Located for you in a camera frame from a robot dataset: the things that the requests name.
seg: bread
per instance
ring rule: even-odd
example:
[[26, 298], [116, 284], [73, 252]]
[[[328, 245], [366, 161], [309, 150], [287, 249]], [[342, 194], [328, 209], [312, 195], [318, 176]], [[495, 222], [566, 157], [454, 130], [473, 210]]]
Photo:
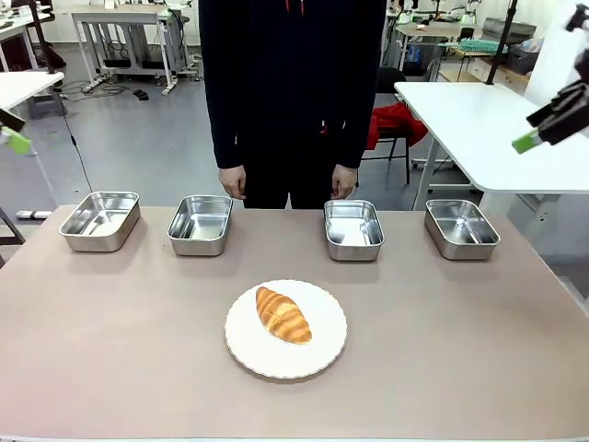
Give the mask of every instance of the bread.
[[300, 308], [290, 297], [266, 287], [256, 292], [258, 316], [266, 330], [288, 343], [309, 343], [311, 329]]

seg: red cloth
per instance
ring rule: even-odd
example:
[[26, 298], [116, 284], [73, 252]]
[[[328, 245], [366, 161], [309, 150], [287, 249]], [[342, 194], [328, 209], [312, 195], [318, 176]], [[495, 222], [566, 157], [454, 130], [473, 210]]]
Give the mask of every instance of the red cloth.
[[425, 125], [415, 120], [411, 111], [403, 103], [376, 108], [372, 111], [366, 150], [376, 149], [380, 134], [386, 129], [409, 129], [410, 136], [407, 138], [407, 143], [410, 147], [419, 143], [428, 132]]

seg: stainless steel tray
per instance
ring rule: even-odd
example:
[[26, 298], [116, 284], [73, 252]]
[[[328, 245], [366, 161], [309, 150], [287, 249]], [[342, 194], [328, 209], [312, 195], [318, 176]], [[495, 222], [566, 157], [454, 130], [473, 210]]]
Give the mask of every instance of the stainless steel tray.
[[167, 237], [182, 256], [217, 256], [223, 253], [233, 200], [225, 196], [187, 196], [172, 219]]
[[59, 233], [75, 251], [116, 251], [140, 215], [137, 193], [93, 192], [65, 220]]
[[448, 260], [486, 261], [501, 242], [485, 215], [469, 201], [428, 201], [425, 226]]
[[374, 261], [378, 258], [385, 235], [372, 204], [354, 200], [328, 201], [324, 215], [332, 260]]

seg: red drawstring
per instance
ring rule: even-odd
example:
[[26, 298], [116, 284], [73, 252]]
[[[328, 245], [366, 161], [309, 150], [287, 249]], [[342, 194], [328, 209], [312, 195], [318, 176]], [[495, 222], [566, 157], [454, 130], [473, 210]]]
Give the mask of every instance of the red drawstring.
[[[286, 12], [291, 13], [291, 0], [286, 1]], [[301, 0], [301, 17], [305, 16], [305, 0]]]

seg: plate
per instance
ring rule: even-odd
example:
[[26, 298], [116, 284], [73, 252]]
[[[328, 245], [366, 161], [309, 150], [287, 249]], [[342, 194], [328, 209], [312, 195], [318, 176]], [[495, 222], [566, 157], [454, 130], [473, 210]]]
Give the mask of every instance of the plate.
[[[270, 288], [290, 297], [309, 323], [313, 339], [297, 345], [266, 331], [256, 309], [256, 291]], [[225, 341], [237, 361], [267, 378], [304, 378], [324, 369], [346, 344], [348, 324], [340, 303], [316, 285], [280, 280], [262, 283], [241, 295], [227, 312]]]

